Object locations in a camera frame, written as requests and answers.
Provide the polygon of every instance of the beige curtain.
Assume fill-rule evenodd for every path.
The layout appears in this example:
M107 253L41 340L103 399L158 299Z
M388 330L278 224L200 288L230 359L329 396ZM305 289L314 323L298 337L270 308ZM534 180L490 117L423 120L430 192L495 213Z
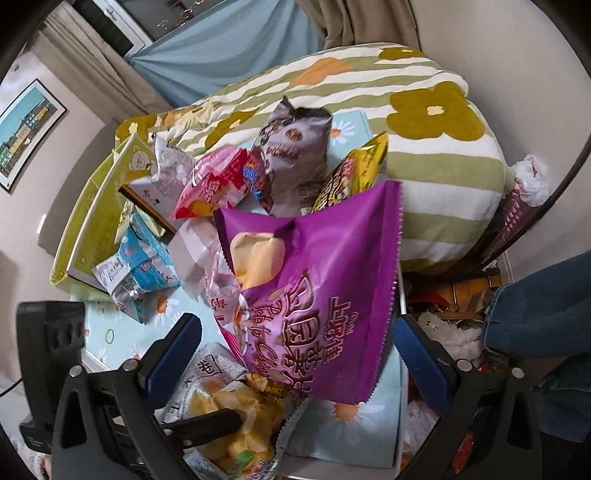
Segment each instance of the beige curtain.
M46 18L31 50L103 122L171 109L68 3Z
M374 42L420 48L410 0L295 0L326 38L324 49Z

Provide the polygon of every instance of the striped blanket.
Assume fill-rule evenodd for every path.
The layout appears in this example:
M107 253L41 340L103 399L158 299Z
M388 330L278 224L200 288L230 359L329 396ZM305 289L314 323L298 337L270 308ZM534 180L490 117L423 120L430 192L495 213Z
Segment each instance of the striped blanket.
M388 176L404 183L402 267L437 273L470 250L513 185L467 94L462 77L418 50L384 43L340 47L158 116L150 130L199 157L255 138L284 95L294 106L363 111L374 134L389 133ZM347 135L346 126L332 135Z

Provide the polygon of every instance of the painting of buildings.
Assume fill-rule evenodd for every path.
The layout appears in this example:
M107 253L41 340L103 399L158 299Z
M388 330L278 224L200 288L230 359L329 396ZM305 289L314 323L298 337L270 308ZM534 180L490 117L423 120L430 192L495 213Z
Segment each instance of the painting of buildings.
M0 117L0 184L10 191L35 147L66 109L36 80Z

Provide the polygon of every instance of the white window frame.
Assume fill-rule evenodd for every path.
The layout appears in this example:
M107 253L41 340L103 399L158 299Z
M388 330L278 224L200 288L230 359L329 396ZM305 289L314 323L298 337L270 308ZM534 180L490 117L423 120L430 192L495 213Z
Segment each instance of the white window frame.
M127 55L133 55L153 43L150 36L116 0L92 0L132 43Z

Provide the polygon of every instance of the metal screw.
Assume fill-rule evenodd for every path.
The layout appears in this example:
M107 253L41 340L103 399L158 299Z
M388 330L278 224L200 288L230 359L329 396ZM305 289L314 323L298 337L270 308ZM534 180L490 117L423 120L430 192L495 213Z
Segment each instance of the metal screw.
M462 372L469 372L472 370L472 364L468 360L458 360L456 365Z
M72 368L70 368L70 376L72 378L79 377L81 373L82 367L80 365L74 365Z
M523 373L523 370L521 368L515 367L511 370L511 375L513 375L515 378L523 378L525 376L525 373Z
M125 362L123 362L123 370L125 370L126 372L132 372L134 371L136 368L138 368L139 362L135 359L135 358L130 358L129 360L126 360Z

